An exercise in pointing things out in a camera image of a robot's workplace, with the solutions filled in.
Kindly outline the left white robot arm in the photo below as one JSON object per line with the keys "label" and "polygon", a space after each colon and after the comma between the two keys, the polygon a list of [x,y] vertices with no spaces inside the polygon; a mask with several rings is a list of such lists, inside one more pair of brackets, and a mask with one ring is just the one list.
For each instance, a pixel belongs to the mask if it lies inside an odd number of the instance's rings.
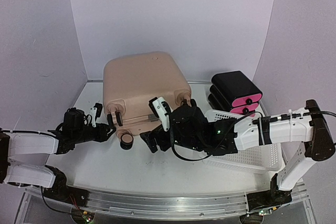
{"label": "left white robot arm", "polygon": [[102,143],[116,131],[111,115],[98,123],[102,106],[96,104],[89,114],[77,108],[64,113],[63,122],[47,132],[1,129],[1,183],[13,186],[37,186],[59,201],[66,201],[76,188],[67,185],[66,175],[56,167],[36,166],[16,161],[24,155],[63,155],[86,142]]}

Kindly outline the pink hard-shell suitcase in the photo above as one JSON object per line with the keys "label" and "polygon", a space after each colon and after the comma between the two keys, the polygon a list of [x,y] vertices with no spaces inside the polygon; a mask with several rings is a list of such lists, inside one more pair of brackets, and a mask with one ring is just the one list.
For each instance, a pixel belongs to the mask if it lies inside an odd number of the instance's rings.
{"label": "pink hard-shell suitcase", "polygon": [[124,150],[132,147],[135,136],[161,125],[150,108],[152,99],[163,98],[175,110],[191,94],[178,65],[165,52],[123,56],[104,67],[103,108]]}

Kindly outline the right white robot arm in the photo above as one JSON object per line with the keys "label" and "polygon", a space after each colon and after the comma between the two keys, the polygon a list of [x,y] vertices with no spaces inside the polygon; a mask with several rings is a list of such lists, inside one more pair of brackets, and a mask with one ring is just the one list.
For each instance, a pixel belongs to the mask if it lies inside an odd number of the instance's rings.
{"label": "right white robot arm", "polygon": [[335,143],[315,100],[296,111],[255,117],[248,113],[235,118],[209,121],[194,100],[183,101],[172,110],[163,98],[149,103],[161,125],[141,133],[150,151],[167,151],[181,146],[204,152],[206,158],[237,154],[240,151],[285,142],[299,142],[299,148],[285,168],[276,173],[270,188],[247,195],[250,210],[277,207],[291,201],[297,181],[317,162],[335,154]]}

